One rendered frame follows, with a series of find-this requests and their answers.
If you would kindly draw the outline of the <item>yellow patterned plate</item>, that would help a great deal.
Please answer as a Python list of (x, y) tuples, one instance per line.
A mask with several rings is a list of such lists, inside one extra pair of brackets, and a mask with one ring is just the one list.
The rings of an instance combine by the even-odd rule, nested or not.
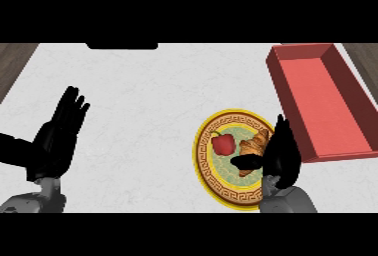
[[(263, 129), (269, 130), (270, 139), (275, 128), (264, 118), (244, 109), (226, 109), (204, 121), (193, 141), (192, 160), (198, 180), (213, 198), (227, 207), (242, 211), (258, 209), (263, 199), (263, 169), (241, 177), (230, 159), (239, 156), (241, 141), (251, 139)], [(233, 135), (236, 150), (229, 156), (214, 153), (214, 131)]]

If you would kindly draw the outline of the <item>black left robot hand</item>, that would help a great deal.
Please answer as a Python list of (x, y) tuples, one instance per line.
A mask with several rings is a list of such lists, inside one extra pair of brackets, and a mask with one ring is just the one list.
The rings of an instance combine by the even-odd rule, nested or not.
[(52, 119), (43, 124), (32, 142), (0, 133), (0, 163), (24, 167), (30, 182), (41, 178), (59, 178), (69, 169), (90, 107), (84, 100), (78, 88), (69, 86)]

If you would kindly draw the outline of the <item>red cardboard box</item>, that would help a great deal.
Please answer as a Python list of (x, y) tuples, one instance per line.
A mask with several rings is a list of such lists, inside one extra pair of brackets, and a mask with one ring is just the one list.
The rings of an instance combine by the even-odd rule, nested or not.
[(303, 161), (378, 157), (378, 109), (335, 45), (276, 45), (266, 64)]

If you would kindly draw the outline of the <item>brown croissant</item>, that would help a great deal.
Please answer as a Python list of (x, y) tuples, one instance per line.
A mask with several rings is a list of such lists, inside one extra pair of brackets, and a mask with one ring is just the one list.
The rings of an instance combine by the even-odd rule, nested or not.
[(269, 142), (269, 130), (263, 129), (251, 139), (239, 143), (239, 176), (245, 177), (254, 170), (261, 168), (263, 155)]

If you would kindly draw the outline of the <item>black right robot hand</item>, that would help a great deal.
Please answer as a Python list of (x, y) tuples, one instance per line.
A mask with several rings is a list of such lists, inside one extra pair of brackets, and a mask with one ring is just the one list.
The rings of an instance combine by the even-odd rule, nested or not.
[(239, 170), (263, 169), (264, 176), (278, 176), (278, 189), (291, 187), (298, 179), (301, 154), (289, 127), (289, 121), (278, 115), (275, 134), (270, 137), (261, 156), (247, 154), (230, 159)]

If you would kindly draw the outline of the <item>red bell pepper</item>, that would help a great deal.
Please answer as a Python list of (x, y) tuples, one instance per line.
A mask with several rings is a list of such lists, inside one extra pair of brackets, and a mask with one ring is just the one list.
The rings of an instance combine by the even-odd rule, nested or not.
[(232, 134), (221, 134), (214, 131), (216, 137), (211, 138), (214, 153), (220, 156), (229, 156), (235, 153), (236, 144)]

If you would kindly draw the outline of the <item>black flat object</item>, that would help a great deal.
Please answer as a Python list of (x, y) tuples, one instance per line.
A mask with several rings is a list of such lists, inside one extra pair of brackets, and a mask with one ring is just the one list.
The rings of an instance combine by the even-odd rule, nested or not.
[(156, 50), (158, 43), (86, 43), (92, 50)]

